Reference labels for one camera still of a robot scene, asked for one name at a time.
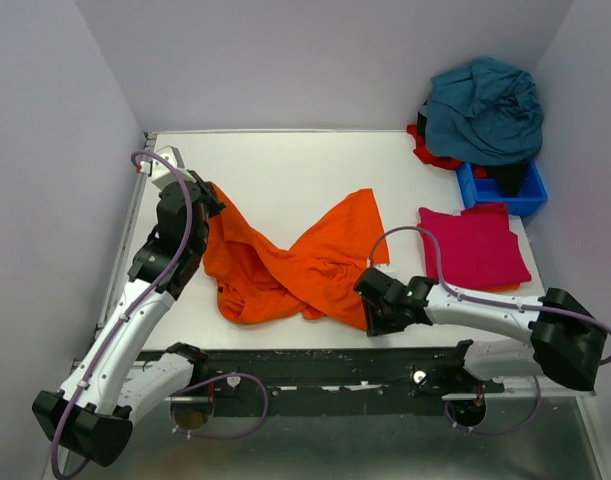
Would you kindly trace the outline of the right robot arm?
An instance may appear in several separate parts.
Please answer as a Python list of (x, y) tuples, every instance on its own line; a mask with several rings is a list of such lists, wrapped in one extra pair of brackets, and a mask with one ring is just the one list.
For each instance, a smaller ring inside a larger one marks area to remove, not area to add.
[(607, 330), (565, 290), (504, 296), (422, 276), (402, 283), (377, 268), (366, 269), (354, 290), (370, 336), (402, 332), (413, 324), (488, 332), (498, 340), (464, 344), (463, 367), (472, 377), (545, 376), (570, 390), (594, 388)]

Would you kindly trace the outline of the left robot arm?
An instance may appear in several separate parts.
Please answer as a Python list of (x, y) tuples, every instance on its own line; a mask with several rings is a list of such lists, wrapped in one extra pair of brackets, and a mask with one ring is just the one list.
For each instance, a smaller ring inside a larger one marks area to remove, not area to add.
[(161, 188), (157, 223), (134, 256), (98, 338), (59, 389), (40, 391), (32, 405), (54, 448), (102, 467), (121, 455), (145, 415), (189, 385), (205, 357), (196, 347), (176, 343), (145, 370), (132, 370), (154, 327), (198, 270), (209, 220), (224, 207), (213, 186), (195, 172), (181, 176), (181, 182)]

